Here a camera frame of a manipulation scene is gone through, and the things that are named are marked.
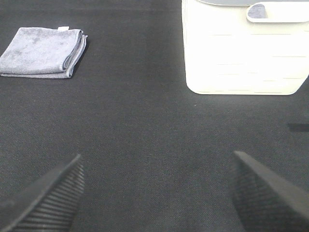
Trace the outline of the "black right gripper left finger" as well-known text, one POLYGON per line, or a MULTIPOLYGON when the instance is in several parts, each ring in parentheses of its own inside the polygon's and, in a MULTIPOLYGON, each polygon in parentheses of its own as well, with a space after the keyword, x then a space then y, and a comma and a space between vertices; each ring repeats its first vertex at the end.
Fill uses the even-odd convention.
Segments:
POLYGON ((0 204, 2 232, 69 232, 85 189, 80 154, 0 204))

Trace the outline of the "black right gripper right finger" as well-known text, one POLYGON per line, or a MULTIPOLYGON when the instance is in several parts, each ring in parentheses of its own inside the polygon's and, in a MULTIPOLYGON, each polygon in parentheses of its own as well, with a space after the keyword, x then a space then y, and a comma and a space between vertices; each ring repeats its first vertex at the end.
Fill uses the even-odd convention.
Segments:
POLYGON ((243 151, 229 172, 232 203, 247 232, 307 232, 309 194, 243 151))

